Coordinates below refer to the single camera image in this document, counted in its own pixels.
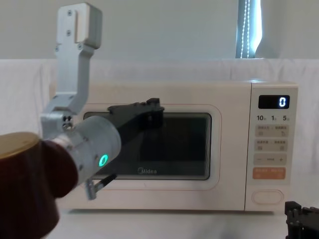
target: white microwave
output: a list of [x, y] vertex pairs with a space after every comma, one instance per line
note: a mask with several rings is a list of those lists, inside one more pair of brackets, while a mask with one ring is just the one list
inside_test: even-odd
[[278, 82], [91, 83], [75, 123], [116, 104], [159, 98], [161, 129], [141, 133], [94, 179], [118, 178], [88, 201], [80, 185], [58, 201], [73, 209], [283, 211], [298, 87]]

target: microwave window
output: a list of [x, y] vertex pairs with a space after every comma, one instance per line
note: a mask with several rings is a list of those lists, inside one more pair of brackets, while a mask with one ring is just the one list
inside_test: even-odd
[[[108, 113], [86, 113], [107, 117]], [[206, 180], [209, 177], [211, 115], [164, 113], [161, 128], [141, 132], [95, 178]]]

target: white table surface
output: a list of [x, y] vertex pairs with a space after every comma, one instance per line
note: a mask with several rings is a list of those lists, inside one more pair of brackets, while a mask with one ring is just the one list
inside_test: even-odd
[[[319, 207], [319, 175], [294, 174], [294, 200]], [[48, 239], [284, 239], [282, 213], [72, 210]]]

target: digital display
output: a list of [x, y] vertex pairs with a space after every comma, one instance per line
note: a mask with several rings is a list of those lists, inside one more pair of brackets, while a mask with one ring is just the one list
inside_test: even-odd
[[260, 109], [288, 109], [290, 96], [262, 95], [259, 96], [258, 108]]

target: white backdrop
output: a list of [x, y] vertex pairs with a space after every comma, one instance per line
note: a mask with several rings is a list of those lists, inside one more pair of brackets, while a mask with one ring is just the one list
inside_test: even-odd
[[[55, 60], [0, 60], [0, 134], [39, 132], [39, 114], [56, 79]], [[293, 81], [299, 84], [293, 170], [319, 172], [319, 60], [220, 60], [206, 63], [93, 61], [91, 81]]]
[[[56, 78], [54, 60], [0, 60], [0, 134], [38, 132], [38, 114]], [[319, 60], [227, 60], [207, 63], [114, 64], [93, 61], [92, 81], [242, 81], [261, 78], [299, 84], [292, 194], [306, 207], [319, 207]], [[221, 212], [61, 212], [48, 239], [268, 239], [285, 238], [283, 214]]]

